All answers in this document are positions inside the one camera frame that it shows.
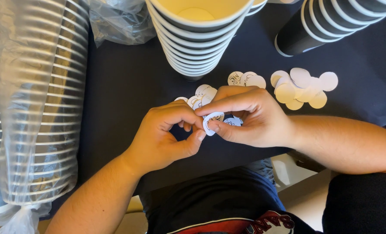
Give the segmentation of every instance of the clear plastic sleeve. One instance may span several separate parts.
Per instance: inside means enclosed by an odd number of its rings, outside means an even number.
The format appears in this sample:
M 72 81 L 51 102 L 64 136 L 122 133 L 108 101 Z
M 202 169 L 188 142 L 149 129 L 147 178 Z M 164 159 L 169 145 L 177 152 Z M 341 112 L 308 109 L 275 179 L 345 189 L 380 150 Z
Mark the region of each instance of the clear plastic sleeve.
M 85 0 L 0 0 L 0 218 L 19 210 L 0 233 L 38 232 L 76 185 L 88 17 Z
M 104 40 L 138 45 L 155 37 L 145 0 L 88 0 L 95 44 Z

